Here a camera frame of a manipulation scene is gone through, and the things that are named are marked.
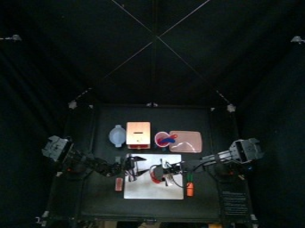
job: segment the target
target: black wall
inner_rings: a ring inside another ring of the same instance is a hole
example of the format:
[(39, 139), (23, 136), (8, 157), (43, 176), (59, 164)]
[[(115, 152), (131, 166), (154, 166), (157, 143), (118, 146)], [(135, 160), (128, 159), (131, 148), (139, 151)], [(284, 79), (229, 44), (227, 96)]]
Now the black wall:
[(243, 138), (261, 140), (250, 191), (264, 227), (305, 224), (305, 45), (296, 45), (239, 107)]
[(24, 46), (0, 46), (0, 227), (36, 227), (45, 210), (52, 167), (40, 148), (62, 134), (66, 107)]

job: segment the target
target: white cutting board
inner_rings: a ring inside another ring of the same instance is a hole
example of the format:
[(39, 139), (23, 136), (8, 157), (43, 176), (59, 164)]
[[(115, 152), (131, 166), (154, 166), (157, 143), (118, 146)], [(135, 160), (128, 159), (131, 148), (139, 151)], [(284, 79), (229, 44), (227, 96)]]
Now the white cutting board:
[[(181, 162), (181, 154), (131, 154), (131, 156), (146, 159), (136, 162), (138, 171), (159, 165), (161, 159), (170, 164)], [(174, 175), (174, 180), (182, 186), (182, 175)], [(166, 182), (154, 183), (148, 172), (142, 174), (134, 182), (128, 182), (128, 176), (126, 176), (124, 199), (183, 200), (183, 189), (179, 186), (175, 184), (166, 186)]]

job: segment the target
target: black mat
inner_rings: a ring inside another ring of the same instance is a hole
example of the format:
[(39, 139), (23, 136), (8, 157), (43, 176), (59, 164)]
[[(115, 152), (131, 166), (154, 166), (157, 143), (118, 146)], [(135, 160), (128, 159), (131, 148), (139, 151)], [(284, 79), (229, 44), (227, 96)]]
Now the black mat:
[[(108, 140), (108, 133), (116, 124), (126, 128), (126, 122), (148, 121), (151, 123), (151, 142), (158, 131), (185, 130), (202, 133), (202, 153), (182, 154), (182, 159), (199, 159), (211, 154), (210, 110), (206, 109), (148, 109), (127, 107), (102, 107), (96, 111), (96, 128), (94, 136), (94, 154), (115, 162), (115, 156), (127, 153), (162, 153), (150, 150), (128, 150), (126, 145), (116, 149)], [(123, 192), (115, 192), (115, 178), (96, 173), (88, 177), (83, 189), (82, 215), (103, 219), (155, 218), (166, 221), (217, 221), (219, 219), (219, 200), (217, 184), (206, 173), (194, 176), (194, 197), (185, 195), (183, 200), (124, 199)]]

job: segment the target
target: table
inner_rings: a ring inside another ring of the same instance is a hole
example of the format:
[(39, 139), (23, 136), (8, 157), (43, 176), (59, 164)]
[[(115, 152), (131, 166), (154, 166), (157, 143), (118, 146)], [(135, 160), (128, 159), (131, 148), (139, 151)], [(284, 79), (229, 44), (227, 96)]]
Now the table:
[[(182, 159), (226, 151), (238, 139), (234, 113), (226, 107), (158, 107), (80, 105), (71, 110), (66, 135), (75, 141), (75, 148), (92, 151), (94, 156), (115, 162), (127, 153), (167, 153), (151, 146), (147, 150), (130, 150), (126, 144), (115, 148), (108, 140), (115, 125), (126, 128), (127, 122), (150, 122), (151, 145), (159, 131), (198, 131), (202, 134), (202, 153), (181, 153)], [(124, 199), (124, 192), (115, 191), (115, 178), (92, 172), (83, 180), (70, 181), (55, 177), (49, 194), (49, 220), (118, 220), (219, 223), (226, 218), (219, 184), (206, 172), (194, 174), (194, 197), (183, 200)]]

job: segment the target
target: orange box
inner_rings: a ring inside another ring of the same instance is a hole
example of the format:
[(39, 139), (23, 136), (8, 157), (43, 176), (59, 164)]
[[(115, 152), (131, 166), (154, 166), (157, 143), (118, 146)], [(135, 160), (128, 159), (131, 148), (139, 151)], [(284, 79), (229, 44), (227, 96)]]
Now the orange box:
[(128, 149), (150, 148), (150, 122), (127, 122), (126, 134)]

